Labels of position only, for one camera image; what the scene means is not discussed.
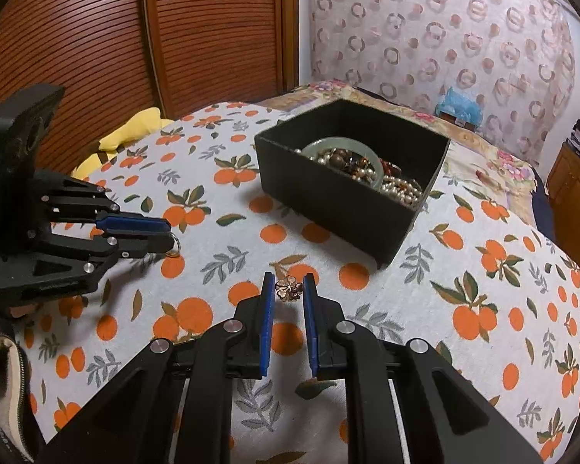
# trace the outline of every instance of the jewelry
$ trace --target jewelry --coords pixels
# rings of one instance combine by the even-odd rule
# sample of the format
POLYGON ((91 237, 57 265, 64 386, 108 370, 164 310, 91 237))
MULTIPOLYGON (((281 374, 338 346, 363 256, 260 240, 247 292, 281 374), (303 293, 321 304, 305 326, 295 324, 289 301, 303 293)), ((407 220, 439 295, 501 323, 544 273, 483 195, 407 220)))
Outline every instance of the jewelry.
POLYGON ((296 277, 286 276, 275 283, 275 294, 282 302, 296 302, 303 295, 303 284, 296 277))
POLYGON ((484 0, 470 0, 468 12, 474 21, 483 21, 487 16, 487 3, 484 0))

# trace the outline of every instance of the bedspread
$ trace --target bedspread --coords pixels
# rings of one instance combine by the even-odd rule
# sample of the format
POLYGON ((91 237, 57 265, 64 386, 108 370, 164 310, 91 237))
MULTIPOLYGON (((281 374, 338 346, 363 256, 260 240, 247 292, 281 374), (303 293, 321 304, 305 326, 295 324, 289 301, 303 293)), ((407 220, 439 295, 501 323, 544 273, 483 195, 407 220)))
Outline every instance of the bedspread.
MULTIPOLYGON (((425 338, 556 462, 580 407, 577 266, 492 200, 493 187, 476 173, 460 177, 460 166, 489 170, 490 159, 452 142, 413 230, 377 270, 372 258, 263 194, 254 135, 286 116, 215 104, 90 176, 123 210, 167 218, 183 247, 179 258, 119 261, 97 293, 46 303, 19 330, 45 438, 153 336, 199 336, 258 294, 271 270, 299 279, 313 272, 320 294, 380 338, 425 338)), ((368 215, 360 204, 350 210, 368 215)), ((55 231, 100 233, 79 224, 55 231)), ((232 462, 347 462, 344 383, 312 381, 306 351, 302 306, 278 301, 269 376, 234 385, 232 462), (283 452, 293 454, 271 459, 283 452)))

